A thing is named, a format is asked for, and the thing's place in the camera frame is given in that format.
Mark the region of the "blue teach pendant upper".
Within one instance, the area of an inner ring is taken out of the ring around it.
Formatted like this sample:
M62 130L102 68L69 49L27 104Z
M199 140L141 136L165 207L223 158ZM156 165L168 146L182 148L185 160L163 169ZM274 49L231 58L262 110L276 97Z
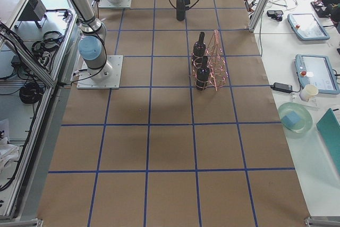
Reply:
M288 23L300 40L329 40L330 36L312 13L290 13Z

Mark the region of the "blue sponge block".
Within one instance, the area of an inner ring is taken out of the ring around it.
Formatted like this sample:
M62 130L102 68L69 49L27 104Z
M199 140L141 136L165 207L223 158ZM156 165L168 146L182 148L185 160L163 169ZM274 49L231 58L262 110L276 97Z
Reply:
M288 129L293 128L301 120L301 117L295 111L286 112L285 115L281 118L282 124Z

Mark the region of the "blue teach pendant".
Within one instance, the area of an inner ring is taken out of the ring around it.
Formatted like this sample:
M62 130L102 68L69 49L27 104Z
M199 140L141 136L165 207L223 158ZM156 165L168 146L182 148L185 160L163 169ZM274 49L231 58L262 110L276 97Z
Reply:
M339 94L339 86L328 56L297 54L294 63L302 88L312 84L321 94Z
M312 13L290 13L288 23L300 40L329 40L330 36Z

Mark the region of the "grey electronics box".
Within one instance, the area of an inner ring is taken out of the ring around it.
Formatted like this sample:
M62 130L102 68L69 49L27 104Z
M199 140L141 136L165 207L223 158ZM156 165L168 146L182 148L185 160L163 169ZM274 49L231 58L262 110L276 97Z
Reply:
M18 28L23 21L34 21L37 28L42 28L39 22L47 18L46 12L47 9L41 0L28 0L14 27Z

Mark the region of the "teal board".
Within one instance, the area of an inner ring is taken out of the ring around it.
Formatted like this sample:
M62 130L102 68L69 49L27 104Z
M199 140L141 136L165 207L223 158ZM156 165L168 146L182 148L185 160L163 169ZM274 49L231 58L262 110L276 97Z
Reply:
M339 121L332 108L329 108L317 122L317 129L337 172L339 172Z

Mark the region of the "dark wine bottle far basket side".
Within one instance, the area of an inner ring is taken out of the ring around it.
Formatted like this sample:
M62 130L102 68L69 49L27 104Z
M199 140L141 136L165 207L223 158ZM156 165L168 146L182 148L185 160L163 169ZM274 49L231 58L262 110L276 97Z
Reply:
M195 42L193 45L193 52L191 56L191 64L193 65L194 62L201 63L202 57L206 51L206 44L204 43L205 33L202 31L200 32L198 41Z

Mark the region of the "blue teach pendant lower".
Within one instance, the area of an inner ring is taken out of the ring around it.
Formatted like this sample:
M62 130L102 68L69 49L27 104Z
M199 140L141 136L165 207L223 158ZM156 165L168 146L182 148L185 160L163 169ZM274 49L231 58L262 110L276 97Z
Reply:
M339 86L328 56L297 54L294 63L302 88L312 84L321 94L339 94Z

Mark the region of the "dark wine bottle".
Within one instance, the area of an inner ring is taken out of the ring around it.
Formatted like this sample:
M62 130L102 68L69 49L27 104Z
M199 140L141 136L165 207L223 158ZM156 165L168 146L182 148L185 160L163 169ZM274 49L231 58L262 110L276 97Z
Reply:
M203 56L198 58L196 63L197 72L195 86L198 90L203 91L208 83L210 68L208 67L208 57Z
M178 21L183 21L185 19L184 0L176 0L176 19Z

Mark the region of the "black power adapter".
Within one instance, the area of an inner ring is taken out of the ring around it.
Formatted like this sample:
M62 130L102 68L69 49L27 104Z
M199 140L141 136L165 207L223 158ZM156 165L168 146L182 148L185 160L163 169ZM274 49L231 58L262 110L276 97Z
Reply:
M274 82L270 88L274 91L280 91L283 93L292 93L293 89L291 85L285 84L285 83L279 83L279 82Z

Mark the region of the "white paper cup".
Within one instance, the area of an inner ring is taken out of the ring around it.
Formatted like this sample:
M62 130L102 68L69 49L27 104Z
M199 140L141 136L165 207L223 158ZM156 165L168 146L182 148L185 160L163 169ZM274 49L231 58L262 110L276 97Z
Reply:
M308 84L300 92L300 99L304 102L308 102L310 98L316 96L319 93L318 88L315 85Z

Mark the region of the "green glass bowl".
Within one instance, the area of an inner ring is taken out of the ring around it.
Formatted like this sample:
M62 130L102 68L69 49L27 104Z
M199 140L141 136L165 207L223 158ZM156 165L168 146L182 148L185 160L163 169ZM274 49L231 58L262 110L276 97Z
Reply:
M295 133L306 133L313 125L309 111L297 103L283 103L278 108L278 114L282 125Z

